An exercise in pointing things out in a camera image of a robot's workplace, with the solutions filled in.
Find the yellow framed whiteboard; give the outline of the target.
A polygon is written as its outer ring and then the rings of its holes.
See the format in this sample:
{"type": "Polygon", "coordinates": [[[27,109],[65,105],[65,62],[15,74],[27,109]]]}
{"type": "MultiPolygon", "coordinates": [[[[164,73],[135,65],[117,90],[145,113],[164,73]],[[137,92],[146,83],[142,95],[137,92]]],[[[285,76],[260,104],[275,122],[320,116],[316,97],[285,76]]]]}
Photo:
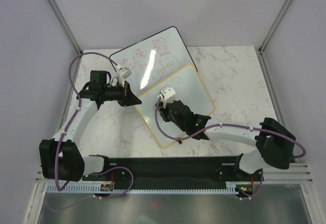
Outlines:
{"type": "Polygon", "coordinates": [[[194,113],[209,116],[215,111],[213,100],[193,65],[189,64],[163,79],[139,96],[141,105],[136,110],[147,124],[158,145],[165,149],[175,141],[165,137],[155,122],[155,104],[162,89],[169,86],[176,92],[176,100],[181,100],[194,113]]]}

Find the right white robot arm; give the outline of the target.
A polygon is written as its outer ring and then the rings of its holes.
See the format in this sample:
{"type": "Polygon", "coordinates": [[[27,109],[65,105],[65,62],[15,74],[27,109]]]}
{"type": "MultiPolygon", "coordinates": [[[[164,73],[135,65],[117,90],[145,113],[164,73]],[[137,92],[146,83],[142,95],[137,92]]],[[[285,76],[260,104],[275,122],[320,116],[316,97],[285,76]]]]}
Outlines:
{"type": "Polygon", "coordinates": [[[225,140],[254,147],[249,153],[241,153],[233,167],[233,175],[245,180],[255,171],[265,167],[287,170],[293,159],[296,139],[284,126],[273,118],[265,118],[261,123],[234,124],[210,116],[196,114],[180,100],[167,105],[157,102],[155,120],[162,118],[173,123],[187,139],[218,141],[225,140]]]}

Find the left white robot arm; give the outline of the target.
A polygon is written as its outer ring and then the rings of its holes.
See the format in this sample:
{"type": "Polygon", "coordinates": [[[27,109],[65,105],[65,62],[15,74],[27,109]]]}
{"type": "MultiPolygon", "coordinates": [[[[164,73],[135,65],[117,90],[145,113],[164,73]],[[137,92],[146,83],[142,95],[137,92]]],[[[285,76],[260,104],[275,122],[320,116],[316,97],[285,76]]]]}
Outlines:
{"type": "Polygon", "coordinates": [[[78,144],[88,123],[105,102],[116,101],[121,107],[142,103],[126,81],[130,75],[128,68],[119,68],[118,81],[111,85],[107,83],[109,72],[91,71],[89,82],[77,93],[72,116],[51,139],[44,139],[39,145],[44,178],[77,182],[92,173],[100,180],[111,176],[111,167],[104,163],[103,156],[83,157],[78,144]]]}

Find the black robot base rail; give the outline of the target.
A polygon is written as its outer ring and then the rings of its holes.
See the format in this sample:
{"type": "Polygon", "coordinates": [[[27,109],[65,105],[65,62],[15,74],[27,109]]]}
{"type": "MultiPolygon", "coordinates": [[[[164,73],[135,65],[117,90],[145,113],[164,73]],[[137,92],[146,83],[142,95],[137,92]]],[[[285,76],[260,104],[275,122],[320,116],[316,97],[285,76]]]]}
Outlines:
{"type": "Polygon", "coordinates": [[[108,158],[93,179],[113,180],[120,187],[222,187],[227,182],[259,182],[261,171],[252,174],[234,169],[236,156],[108,158]]]}

